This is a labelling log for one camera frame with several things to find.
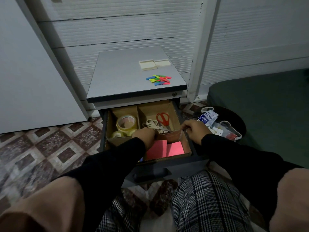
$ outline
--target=black sleeve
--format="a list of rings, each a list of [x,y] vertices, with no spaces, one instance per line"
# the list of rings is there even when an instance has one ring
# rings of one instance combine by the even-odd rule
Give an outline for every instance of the black sleeve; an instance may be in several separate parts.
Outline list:
[[[231,176],[238,190],[256,207],[269,224],[277,206],[277,187],[286,172],[298,165],[278,154],[258,151],[214,134],[202,139],[202,148]]]
[[[65,173],[78,180],[84,192],[83,231],[95,231],[125,177],[145,154],[145,144],[133,138],[118,147],[88,156],[82,166]]]

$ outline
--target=plaid pants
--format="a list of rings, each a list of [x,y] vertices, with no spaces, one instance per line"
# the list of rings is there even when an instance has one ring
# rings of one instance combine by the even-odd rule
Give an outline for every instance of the plaid pants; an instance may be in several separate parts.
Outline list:
[[[181,178],[172,198],[176,231],[253,231],[239,191],[216,174],[202,171]],[[141,218],[121,196],[104,214],[97,232],[138,232]]]

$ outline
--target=red scissors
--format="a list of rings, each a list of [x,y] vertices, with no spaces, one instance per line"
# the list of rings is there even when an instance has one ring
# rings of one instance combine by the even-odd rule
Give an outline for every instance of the red scissors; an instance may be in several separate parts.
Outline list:
[[[157,121],[160,124],[163,124],[166,128],[171,130],[171,128],[169,126],[170,125],[170,116],[167,113],[164,113],[164,112],[158,113],[156,118],[157,118]]]

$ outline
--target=hand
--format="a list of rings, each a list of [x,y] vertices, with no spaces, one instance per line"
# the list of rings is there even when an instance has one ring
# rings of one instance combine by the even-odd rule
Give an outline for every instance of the hand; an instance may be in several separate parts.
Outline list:
[[[189,134],[189,138],[196,144],[201,145],[202,139],[206,134],[210,134],[211,131],[207,126],[198,120],[186,120],[181,125],[182,129],[187,129],[186,132]]]
[[[149,150],[155,141],[155,134],[156,131],[154,129],[145,127],[143,129],[137,129],[132,134],[132,138],[138,137],[140,140],[144,142],[146,150]]]

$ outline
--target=sticky note pad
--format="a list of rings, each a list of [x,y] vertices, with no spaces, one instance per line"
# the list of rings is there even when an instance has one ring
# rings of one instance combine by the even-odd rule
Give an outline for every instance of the sticky note pad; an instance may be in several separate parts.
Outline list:
[[[166,152],[166,157],[184,154],[181,142],[168,144]]]
[[[166,157],[167,143],[167,140],[155,141],[152,147],[147,151],[145,160],[154,160]]]

